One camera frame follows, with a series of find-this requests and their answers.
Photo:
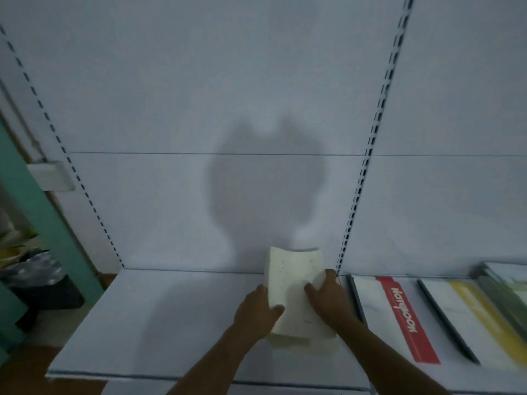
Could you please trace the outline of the person's left hand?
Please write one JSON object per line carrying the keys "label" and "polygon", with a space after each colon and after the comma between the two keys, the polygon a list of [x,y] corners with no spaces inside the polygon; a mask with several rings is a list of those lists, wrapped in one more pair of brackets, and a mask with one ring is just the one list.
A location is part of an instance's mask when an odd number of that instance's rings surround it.
{"label": "person's left hand", "polygon": [[260,284],[248,293],[234,315],[234,332],[251,345],[271,333],[274,325],[264,324],[264,308],[273,307],[268,302],[267,287]]}

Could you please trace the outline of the person's right hand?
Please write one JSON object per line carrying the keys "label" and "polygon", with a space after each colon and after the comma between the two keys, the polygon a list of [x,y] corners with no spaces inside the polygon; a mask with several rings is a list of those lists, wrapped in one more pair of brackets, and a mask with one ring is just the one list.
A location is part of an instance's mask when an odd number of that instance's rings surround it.
{"label": "person's right hand", "polygon": [[342,326],[359,323],[348,294],[340,285],[335,270],[325,270],[322,284],[324,285],[323,300],[310,302],[310,305],[326,325],[337,331]]}

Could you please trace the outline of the person's right forearm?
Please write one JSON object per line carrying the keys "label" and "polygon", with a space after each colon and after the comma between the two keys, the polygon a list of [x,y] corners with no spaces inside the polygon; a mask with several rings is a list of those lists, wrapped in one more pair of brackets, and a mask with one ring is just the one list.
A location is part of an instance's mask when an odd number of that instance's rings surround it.
{"label": "person's right forearm", "polygon": [[451,395],[354,316],[325,322],[348,346],[379,395]]}

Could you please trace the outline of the person's left forearm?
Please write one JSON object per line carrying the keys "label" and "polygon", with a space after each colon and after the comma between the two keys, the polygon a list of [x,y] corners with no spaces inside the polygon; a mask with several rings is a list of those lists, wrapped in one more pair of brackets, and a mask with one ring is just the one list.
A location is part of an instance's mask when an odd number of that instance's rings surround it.
{"label": "person's left forearm", "polygon": [[166,395],[227,395],[243,359],[267,335],[232,325]]}

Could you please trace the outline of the white notebook with red stripe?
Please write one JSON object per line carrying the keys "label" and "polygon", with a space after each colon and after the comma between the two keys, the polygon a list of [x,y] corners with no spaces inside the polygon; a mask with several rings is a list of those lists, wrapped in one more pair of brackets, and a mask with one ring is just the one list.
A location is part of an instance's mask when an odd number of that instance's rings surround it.
{"label": "white notebook with red stripe", "polygon": [[418,279],[346,276],[359,319],[422,370],[481,367]]}

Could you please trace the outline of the white metal shelf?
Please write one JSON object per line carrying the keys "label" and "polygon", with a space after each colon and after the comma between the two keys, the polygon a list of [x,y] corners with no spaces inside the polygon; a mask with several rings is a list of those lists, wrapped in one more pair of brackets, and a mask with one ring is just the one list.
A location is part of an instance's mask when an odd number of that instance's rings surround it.
{"label": "white metal shelf", "polygon": [[[161,395],[232,323],[261,274],[123,270],[49,365],[48,378],[107,381],[107,393]],[[413,279],[398,278],[440,365],[419,368],[455,395],[527,395],[527,372],[485,369],[465,358]],[[274,348],[244,359],[233,395],[373,395],[338,340],[332,355]]]}

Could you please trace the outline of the white notebook with yellow stripe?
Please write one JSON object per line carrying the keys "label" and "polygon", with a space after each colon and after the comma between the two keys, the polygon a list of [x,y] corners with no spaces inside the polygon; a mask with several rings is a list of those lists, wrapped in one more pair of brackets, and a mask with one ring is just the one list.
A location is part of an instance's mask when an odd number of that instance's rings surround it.
{"label": "white notebook with yellow stripe", "polygon": [[527,372],[527,343],[473,282],[418,279],[417,284],[468,359],[487,369]]}

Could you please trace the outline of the white slotted shelf upright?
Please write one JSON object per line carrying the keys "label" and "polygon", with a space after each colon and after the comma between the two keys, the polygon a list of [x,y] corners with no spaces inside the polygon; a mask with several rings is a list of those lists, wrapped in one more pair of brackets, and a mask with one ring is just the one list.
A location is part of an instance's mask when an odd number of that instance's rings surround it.
{"label": "white slotted shelf upright", "polygon": [[65,135],[52,119],[14,40],[1,22],[0,110],[30,160],[60,164],[62,172],[73,184],[70,191],[53,191],[53,199],[97,271],[120,272],[122,258],[82,179],[80,166],[74,161]]}
{"label": "white slotted shelf upright", "polygon": [[386,65],[386,71],[383,78],[382,87],[380,89],[377,107],[375,109],[375,114],[368,132],[367,143],[364,148],[364,154],[361,156],[361,166],[358,174],[357,184],[355,186],[354,197],[352,199],[352,205],[348,214],[345,233],[342,239],[337,262],[335,265],[335,270],[337,274],[340,274],[342,272],[346,252],[351,247],[349,244],[349,238],[351,236],[352,227],[355,221],[355,216],[357,214],[358,205],[364,188],[364,183],[369,168],[369,162],[372,158],[372,153],[378,136],[379,126],[382,122],[383,114],[385,112],[385,106],[389,97],[390,87],[393,82],[393,76],[396,71],[397,61],[401,53],[403,41],[405,39],[406,28],[408,26],[408,22],[412,14],[413,4],[414,0],[404,0],[404,3],[400,10],[399,21],[396,28],[396,32],[394,34],[393,44],[390,50],[391,53]]}

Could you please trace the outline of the grey-green notebook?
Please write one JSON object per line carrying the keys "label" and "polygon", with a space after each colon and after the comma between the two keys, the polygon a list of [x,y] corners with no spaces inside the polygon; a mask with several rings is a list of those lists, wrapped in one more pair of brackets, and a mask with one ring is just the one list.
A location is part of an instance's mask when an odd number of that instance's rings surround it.
{"label": "grey-green notebook", "polygon": [[471,277],[504,318],[527,336],[527,265],[482,262]]}

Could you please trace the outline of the black plastic bag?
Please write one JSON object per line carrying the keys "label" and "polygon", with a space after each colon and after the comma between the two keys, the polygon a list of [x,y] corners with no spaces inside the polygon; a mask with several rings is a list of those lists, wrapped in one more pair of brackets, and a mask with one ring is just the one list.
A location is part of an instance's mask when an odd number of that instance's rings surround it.
{"label": "black plastic bag", "polygon": [[32,251],[22,261],[0,269],[0,281],[30,312],[79,309],[85,299],[49,251]]}

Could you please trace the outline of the teal door frame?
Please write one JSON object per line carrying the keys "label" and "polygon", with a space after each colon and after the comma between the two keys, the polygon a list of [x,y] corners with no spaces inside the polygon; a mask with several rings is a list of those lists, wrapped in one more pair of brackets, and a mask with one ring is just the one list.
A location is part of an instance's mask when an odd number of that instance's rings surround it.
{"label": "teal door frame", "polygon": [[95,268],[54,204],[32,177],[0,115],[0,183],[89,304],[104,294]]}

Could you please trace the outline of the white wall switch box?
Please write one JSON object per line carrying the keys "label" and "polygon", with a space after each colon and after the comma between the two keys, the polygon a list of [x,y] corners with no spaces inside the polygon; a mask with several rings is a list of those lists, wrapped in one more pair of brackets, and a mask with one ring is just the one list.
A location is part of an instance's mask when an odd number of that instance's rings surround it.
{"label": "white wall switch box", "polygon": [[26,167],[44,192],[73,192],[76,189],[61,161],[30,163]]}

